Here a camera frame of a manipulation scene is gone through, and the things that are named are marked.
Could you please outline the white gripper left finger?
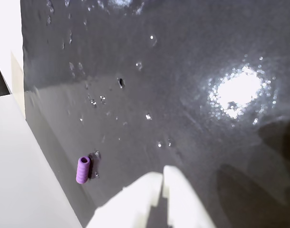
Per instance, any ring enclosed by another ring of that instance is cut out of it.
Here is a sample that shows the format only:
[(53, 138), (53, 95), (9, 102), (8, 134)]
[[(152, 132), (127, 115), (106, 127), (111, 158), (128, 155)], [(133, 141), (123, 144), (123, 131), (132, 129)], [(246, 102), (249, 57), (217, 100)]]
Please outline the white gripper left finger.
[(145, 228), (151, 207), (159, 202), (163, 175), (149, 172), (123, 187), (103, 206), (98, 207), (88, 228)]

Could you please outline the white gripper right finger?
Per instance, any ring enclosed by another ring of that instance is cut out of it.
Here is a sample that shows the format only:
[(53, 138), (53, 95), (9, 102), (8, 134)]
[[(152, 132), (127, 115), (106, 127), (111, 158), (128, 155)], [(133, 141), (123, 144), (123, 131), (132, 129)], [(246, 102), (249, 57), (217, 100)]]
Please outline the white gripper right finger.
[(175, 166), (163, 169), (163, 198), (167, 199), (167, 225), (173, 228), (214, 228), (209, 213), (184, 174)]

